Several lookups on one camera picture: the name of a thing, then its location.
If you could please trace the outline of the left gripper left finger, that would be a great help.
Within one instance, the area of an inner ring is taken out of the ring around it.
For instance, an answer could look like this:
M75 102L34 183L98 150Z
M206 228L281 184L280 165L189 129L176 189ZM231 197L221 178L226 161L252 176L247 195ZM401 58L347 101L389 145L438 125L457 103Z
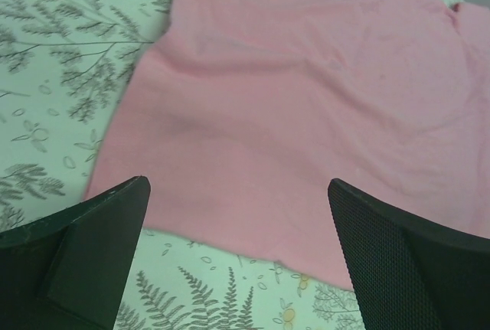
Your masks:
M138 176L1 234L3 329L111 329L151 187Z

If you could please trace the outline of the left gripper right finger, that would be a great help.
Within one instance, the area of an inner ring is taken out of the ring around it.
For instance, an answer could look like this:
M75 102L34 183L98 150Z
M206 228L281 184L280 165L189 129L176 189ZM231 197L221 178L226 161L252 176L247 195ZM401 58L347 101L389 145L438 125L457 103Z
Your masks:
M489 241L335 178L328 201L364 327L487 329Z

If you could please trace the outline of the pink t shirt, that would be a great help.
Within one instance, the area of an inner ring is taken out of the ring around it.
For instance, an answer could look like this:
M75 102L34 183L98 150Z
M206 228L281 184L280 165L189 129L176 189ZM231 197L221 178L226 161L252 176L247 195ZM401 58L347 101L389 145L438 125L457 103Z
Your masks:
M340 178L489 235L489 10L442 0L173 0L87 196L151 183L145 225L351 287Z

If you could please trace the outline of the floral patterned table mat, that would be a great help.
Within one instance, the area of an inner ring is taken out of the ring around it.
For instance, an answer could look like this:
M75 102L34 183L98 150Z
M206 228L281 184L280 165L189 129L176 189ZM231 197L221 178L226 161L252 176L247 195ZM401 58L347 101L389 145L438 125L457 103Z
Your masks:
M1 0L1 234L95 197L87 188L103 140L138 62L169 28L172 1ZM144 218L111 329L366 328L352 282L334 286Z

